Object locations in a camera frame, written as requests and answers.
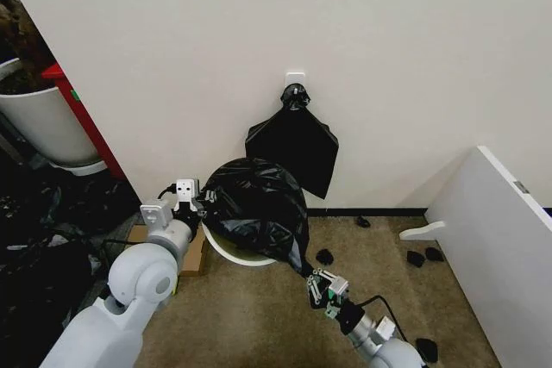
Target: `potted plant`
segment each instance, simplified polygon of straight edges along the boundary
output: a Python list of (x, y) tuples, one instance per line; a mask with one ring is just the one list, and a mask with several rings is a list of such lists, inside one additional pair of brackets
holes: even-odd
[(97, 150), (60, 90), (41, 76), (55, 59), (21, 0), (0, 0), (0, 31), (15, 55), (0, 63), (0, 112), (53, 164), (97, 164)]

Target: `black plastic scrap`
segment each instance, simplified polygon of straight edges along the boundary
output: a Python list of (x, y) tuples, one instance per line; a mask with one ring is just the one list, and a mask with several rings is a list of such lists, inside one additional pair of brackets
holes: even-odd
[(334, 255), (328, 249), (322, 249), (317, 253), (317, 260), (321, 264), (328, 266), (334, 263)]
[(409, 250), (406, 252), (406, 261), (416, 267), (422, 267), (425, 257), (421, 253)]
[(425, 362), (435, 363), (439, 360), (437, 344), (433, 340), (418, 338), (416, 340), (416, 349)]
[(432, 262), (444, 262), (445, 258), (442, 256), (442, 253), (435, 249), (434, 247), (428, 247), (425, 249), (425, 257), (427, 260), (431, 260)]
[(357, 226), (360, 226), (362, 228), (369, 228), (370, 226), (372, 226), (370, 224), (370, 221), (368, 221), (367, 219), (365, 219), (364, 217), (362, 217), (361, 215), (359, 215), (356, 220), (355, 220), (355, 223), (357, 224)]

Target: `beige carpet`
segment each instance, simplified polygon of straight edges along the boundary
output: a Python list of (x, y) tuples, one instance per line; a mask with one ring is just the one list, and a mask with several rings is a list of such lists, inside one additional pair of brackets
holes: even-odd
[[(446, 368), (499, 367), (486, 337), (446, 263), (406, 263), (406, 251), (430, 242), (401, 242), (398, 232), (425, 224), (418, 217), (310, 219), (309, 260), (321, 248), (335, 256), (328, 270), (350, 282), (351, 299), (386, 297), (410, 342), (439, 346)], [(362, 367), (337, 322), (309, 307), (304, 280), (286, 264), (234, 265), (209, 250), (205, 275), (181, 279), (178, 294), (144, 333), (136, 367)], [(385, 313), (367, 307), (374, 319)]]

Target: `cardboard box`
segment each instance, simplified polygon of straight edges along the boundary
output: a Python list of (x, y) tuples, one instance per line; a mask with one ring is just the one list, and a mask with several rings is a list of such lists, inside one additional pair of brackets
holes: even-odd
[[(130, 230), (128, 241), (142, 242), (147, 236), (147, 226), (135, 225)], [(201, 226), (198, 228), (198, 234), (191, 242), (188, 252), (184, 256), (184, 262), (180, 269), (180, 276), (200, 276), (203, 272), (207, 246), (205, 242), (205, 233)]]

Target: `baseboard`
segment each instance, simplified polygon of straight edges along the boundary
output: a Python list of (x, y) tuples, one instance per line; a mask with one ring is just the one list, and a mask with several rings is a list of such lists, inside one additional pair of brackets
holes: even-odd
[(375, 215), (398, 215), (413, 216), (423, 215), (427, 209), (307, 209), (309, 217), (335, 217), (335, 216), (375, 216)]

